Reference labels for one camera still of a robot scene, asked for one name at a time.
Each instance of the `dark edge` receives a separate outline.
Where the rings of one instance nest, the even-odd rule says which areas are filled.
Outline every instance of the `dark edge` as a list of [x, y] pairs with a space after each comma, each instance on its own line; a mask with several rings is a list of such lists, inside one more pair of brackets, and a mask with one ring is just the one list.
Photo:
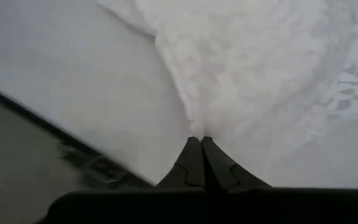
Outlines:
[[[66, 132], [62, 131], [58, 127], [54, 126], [53, 124], [49, 123], [41, 116], [37, 115], [37, 113], [32, 112], [31, 110], [27, 109], [26, 107], [22, 106], [21, 104], [11, 100], [10, 98], [6, 97], [2, 93], [0, 93], [0, 105], [3, 107], [13, 111], [15, 114], [18, 114], [22, 118], [30, 121], [32, 124], [42, 128], [52, 136], [55, 136], [58, 140], [63, 142], [67, 146], [71, 146], [81, 153], [85, 154], [86, 157], [93, 158], [97, 156], [102, 156], [98, 153], [97, 150], [92, 148], [91, 146], [85, 144], [84, 142], [74, 138], [73, 136], [67, 134]], [[114, 166], [120, 167], [122, 170], [127, 172], [124, 180], [128, 182], [133, 182], [139, 187], [151, 187], [152, 185], [145, 181], [144, 179], [136, 176], [135, 174], [129, 172], [127, 169], [123, 168], [121, 165], [115, 163], [114, 161], [109, 160]]]

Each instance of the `grey ground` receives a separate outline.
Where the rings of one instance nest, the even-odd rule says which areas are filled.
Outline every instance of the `grey ground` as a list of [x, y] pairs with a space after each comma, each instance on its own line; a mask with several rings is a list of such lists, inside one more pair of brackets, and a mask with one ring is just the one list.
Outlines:
[[0, 105], [0, 223], [34, 223], [59, 196], [89, 188], [57, 140]]

